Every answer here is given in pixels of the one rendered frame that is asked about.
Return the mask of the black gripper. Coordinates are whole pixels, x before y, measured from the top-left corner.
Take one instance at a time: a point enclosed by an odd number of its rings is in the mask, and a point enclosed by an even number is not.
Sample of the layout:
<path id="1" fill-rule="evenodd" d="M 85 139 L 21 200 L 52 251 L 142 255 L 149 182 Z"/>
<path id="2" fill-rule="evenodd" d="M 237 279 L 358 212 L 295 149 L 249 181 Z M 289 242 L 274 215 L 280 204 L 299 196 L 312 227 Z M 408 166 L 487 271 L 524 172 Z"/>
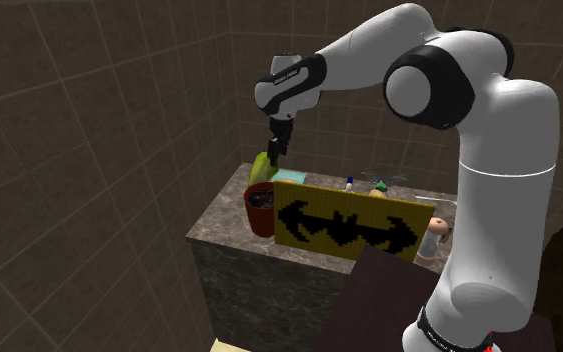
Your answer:
<path id="1" fill-rule="evenodd" d="M 268 141 L 267 157 L 272 167 L 278 166 L 279 145 L 280 154 L 286 155 L 288 142 L 291 140 L 294 119 L 276 119 L 271 117 L 269 129 L 273 133 L 271 140 Z"/>

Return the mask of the flat teal box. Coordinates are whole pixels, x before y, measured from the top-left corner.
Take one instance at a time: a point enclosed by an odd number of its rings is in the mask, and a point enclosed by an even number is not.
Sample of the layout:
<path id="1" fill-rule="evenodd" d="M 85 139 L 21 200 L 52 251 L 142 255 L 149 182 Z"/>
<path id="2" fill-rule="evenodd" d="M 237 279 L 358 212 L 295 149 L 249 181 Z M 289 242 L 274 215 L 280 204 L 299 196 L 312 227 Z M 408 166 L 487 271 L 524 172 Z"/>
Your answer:
<path id="1" fill-rule="evenodd" d="M 306 173 L 293 171 L 288 169 L 280 169 L 271 179 L 274 181 L 293 182 L 296 184 L 303 184 L 306 179 Z"/>

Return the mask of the yellow panel with black bat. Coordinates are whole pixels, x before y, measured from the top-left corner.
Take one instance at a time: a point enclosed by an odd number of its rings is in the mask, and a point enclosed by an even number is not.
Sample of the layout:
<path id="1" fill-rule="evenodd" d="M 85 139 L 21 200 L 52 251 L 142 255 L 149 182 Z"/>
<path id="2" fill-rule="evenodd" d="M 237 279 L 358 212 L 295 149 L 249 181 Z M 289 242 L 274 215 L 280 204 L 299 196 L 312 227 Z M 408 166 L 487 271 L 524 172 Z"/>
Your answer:
<path id="1" fill-rule="evenodd" d="M 279 245 L 349 260 L 372 246 L 411 261 L 435 207 L 276 181 L 274 211 Z"/>

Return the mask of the green plant in red pot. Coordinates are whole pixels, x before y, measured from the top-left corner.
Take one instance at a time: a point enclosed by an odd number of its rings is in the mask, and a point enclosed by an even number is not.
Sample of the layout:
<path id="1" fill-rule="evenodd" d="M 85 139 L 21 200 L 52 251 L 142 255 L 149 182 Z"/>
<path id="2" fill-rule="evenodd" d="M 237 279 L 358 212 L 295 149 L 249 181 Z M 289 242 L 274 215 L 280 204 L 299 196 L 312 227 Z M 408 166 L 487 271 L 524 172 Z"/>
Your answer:
<path id="1" fill-rule="evenodd" d="M 270 179 L 279 171 L 266 152 L 259 153 L 249 173 L 248 187 L 243 198 L 249 224 L 257 236 L 274 235 L 274 185 Z"/>

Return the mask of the brown marble counter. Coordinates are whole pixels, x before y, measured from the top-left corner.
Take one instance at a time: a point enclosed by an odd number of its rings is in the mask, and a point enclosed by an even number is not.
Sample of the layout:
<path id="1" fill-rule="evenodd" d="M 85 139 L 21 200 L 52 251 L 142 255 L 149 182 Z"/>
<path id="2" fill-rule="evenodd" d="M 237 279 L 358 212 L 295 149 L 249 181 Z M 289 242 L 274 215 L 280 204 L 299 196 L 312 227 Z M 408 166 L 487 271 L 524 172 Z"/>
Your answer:
<path id="1" fill-rule="evenodd" d="M 311 352 L 355 263 L 255 235 L 239 166 L 187 235 L 216 337 L 252 352 Z"/>

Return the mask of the green toy with mesh wings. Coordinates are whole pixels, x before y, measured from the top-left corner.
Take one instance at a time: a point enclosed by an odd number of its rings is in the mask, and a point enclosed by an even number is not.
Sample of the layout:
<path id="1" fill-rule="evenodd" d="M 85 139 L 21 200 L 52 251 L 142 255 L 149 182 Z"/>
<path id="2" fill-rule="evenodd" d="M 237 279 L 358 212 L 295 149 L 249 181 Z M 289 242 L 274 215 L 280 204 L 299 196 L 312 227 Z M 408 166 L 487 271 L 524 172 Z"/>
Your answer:
<path id="1" fill-rule="evenodd" d="M 361 174 L 369 181 L 376 190 L 386 193 L 389 188 L 398 183 L 408 180 L 405 174 L 397 174 L 393 176 L 380 177 L 374 170 L 365 168 Z"/>

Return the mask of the white spoon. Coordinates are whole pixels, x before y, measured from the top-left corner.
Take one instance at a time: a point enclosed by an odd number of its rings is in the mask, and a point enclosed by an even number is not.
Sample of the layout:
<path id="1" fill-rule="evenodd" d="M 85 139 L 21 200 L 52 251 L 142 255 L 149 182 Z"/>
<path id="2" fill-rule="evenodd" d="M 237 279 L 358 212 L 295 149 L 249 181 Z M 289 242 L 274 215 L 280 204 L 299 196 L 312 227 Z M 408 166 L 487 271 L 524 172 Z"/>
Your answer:
<path id="1" fill-rule="evenodd" d="M 457 201 L 455 201 L 455 200 L 450 200 L 450 199 L 435 198 L 435 197 L 428 197 L 428 196 L 421 196 L 421 195 L 415 195 L 414 197 L 415 197 L 416 199 L 421 199 L 421 200 L 448 202 L 448 203 L 451 203 L 451 204 L 453 204 L 453 205 L 455 205 L 455 206 L 458 205 Z"/>

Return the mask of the bald doll figure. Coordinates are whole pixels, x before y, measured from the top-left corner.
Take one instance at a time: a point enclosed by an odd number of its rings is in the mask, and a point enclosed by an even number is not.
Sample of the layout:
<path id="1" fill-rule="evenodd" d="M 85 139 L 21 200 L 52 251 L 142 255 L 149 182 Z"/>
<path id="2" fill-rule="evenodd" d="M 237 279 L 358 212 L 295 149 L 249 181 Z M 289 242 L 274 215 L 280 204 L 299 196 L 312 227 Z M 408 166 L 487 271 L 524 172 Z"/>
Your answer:
<path id="1" fill-rule="evenodd" d="M 449 240 L 452 232 L 453 227 L 444 219 L 432 217 L 418 247 L 414 262 L 425 267 L 432 266 L 436 261 L 444 265 L 448 255 L 440 249 L 440 245 Z"/>

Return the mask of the dark maroon robot stand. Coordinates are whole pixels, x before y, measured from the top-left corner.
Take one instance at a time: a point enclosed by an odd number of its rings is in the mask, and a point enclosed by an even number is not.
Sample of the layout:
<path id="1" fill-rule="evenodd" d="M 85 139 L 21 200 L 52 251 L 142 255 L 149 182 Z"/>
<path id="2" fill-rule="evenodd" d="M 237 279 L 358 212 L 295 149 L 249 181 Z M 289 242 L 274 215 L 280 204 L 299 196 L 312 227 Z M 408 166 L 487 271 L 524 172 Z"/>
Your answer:
<path id="1" fill-rule="evenodd" d="M 403 331 L 416 320 L 439 277 L 365 247 L 312 352 L 402 352 Z"/>

